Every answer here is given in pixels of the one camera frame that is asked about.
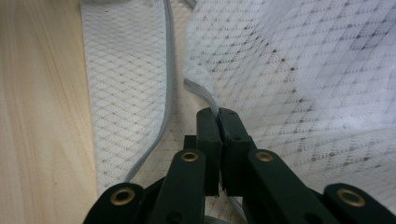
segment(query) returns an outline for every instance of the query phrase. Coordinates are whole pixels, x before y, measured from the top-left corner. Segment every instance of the wooden surface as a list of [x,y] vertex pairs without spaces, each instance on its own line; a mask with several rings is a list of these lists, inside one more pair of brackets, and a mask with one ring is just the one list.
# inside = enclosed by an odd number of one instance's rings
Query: wooden surface
[[0,223],[81,223],[96,200],[78,0],[0,1]]

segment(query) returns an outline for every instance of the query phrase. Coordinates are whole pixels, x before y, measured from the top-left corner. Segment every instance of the white cloth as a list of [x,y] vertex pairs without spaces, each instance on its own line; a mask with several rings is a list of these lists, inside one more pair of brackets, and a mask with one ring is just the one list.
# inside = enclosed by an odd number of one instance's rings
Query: white cloth
[[396,213],[394,1],[200,0],[184,75],[319,192],[345,182]]
[[[172,118],[135,183],[166,175],[207,106],[183,90],[183,70],[215,112],[236,111],[257,146],[279,154],[308,187],[352,184],[396,213],[393,1],[200,0],[192,15],[170,2]],[[81,9],[101,193],[161,133],[169,49],[161,0],[87,0]],[[224,195],[206,200],[205,213],[242,222]]]

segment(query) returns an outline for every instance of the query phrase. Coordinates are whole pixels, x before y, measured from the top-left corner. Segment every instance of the screw hole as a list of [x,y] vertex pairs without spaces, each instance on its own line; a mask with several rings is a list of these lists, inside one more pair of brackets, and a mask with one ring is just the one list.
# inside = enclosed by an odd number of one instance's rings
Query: screw hole
[[112,204],[116,206],[125,205],[134,199],[134,190],[123,188],[116,190],[110,197]]
[[181,155],[183,161],[196,161],[198,160],[198,154],[195,152],[185,152]]
[[271,154],[267,153],[267,152],[258,152],[258,153],[256,153],[256,158],[259,161],[271,161],[271,160],[274,159],[274,157]]
[[363,207],[366,204],[366,201],[358,193],[349,189],[339,189],[337,195],[341,201],[354,207]]

